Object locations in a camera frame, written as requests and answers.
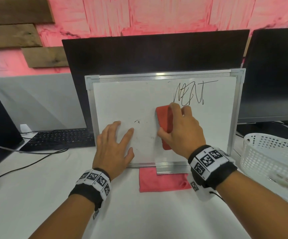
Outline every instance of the red cloth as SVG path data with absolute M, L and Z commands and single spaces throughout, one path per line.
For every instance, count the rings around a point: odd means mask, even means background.
M 162 192 L 190 189 L 187 174 L 157 175 L 156 168 L 140 168 L 140 192 Z
M 155 111 L 160 127 L 167 133 L 171 133 L 173 131 L 173 112 L 171 107 L 169 105 L 159 106 Z M 171 150 L 170 146 L 164 140 L 162 140 L 162 145 L 164 150 Z

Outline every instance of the whiteboard surface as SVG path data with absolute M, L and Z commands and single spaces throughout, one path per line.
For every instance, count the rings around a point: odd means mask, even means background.
M 133 127 L 129 145 L 135 154 L 132 163 L 186 161 L 162 148 L 162 140 L 156 135 L 159 125 L 155 109 L 174 100 L 181 107 L 189 102 L 206 143 L 227 151 L 235 86 L 235 76 L 93 83 L 99 131 L 120 120 L 120 142 Z

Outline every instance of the plastic basket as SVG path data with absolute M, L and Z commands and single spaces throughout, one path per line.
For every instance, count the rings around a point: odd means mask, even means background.
M 273 183 L 270 179 L 272 174 L 282 175 L 288 179 L 287 139 L 263 133 L 246 135 L 240 166 L 246 175 L 288 200 L 287 189 L 282 186 L 269 186 Z M 269 179 L 270 182 L 264 181 L 263 178 Z

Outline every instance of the wooden plank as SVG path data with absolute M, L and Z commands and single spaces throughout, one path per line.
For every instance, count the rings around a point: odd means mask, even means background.
M 48 0 L 0 0 L 0 25 L 54 23 Z
M 248 46 L 249 46 L 249 43 L 250 43 L 250 39 L 251 39 L 251 38 L 252 38 L 252 37 L 249 36 L 248 39 L 247 39 L 246 47 L 245 47 L 245 51 L 244 51 L 244 55 L 243 55 L 243 57 L 246 57 L 247 50 L 248 50 Z
M 69 66 L 62 46 L 22 48 L 22 52 L 30 68 Z
M 0 25 L 0 48 L 41 47 L 33 24 Z

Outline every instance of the red eraser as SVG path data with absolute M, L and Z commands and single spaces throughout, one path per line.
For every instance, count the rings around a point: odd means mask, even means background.
M 173 131 L 173 112 L 169 105 L 156 108 L 158 123 L 167 133 Z M 164 150 L 171 150 L 170 146 L 162 139 Z

